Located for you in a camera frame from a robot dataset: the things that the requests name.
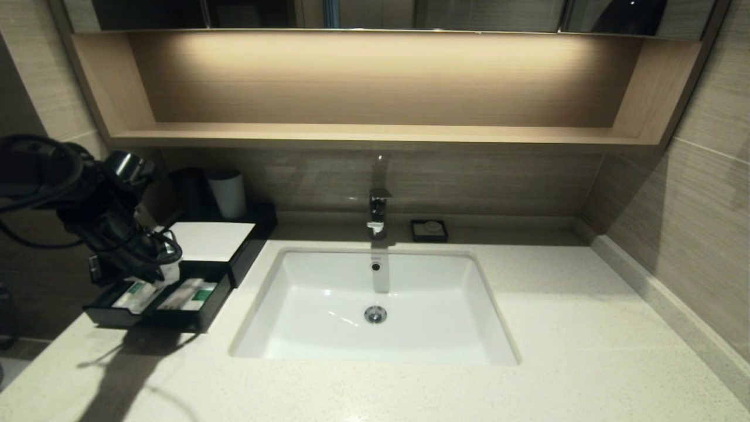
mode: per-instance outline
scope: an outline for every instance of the sink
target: sink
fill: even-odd
[[[508,337],[469,256],[283,252],[230,354],[517,365]]]

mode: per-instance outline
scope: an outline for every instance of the white quartz countertop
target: white quartz countertop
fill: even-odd
[[[96,328],[82,315],[0,394],[0,420],[750,420],[594,251],[573,234],[555,236],[561,241],[549,246],[391,248],[473,254],[519,350],[519,366],[231,357],[230,346],[281,249],[370,247],[272,240],[206,334],[141,339],[131,333],[118,349],[125,331]]]

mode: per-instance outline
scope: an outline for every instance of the wooden shelf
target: wooden shelf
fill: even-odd
[[[439,32],[74,35],[51,3],[112,147],[654,152],[703,41]]]
[[[540,146],[588,151],[653,150],[610,128],[436,125],[304,125],[271,123],[155,123],[111,136],[114,146],[289,147],[344,149],[507,149]]]

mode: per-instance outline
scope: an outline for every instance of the white cup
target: white cup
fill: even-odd
[[[244,216],[245,187],[242,185],[242,173],[238,170],[206,170],[205,177],[221,216],[225,219]]]

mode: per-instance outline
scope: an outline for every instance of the soap dish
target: soap dish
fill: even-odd
[[[442,220],[412,220],[412,239],[420,243],[446,243],[448,229]]]

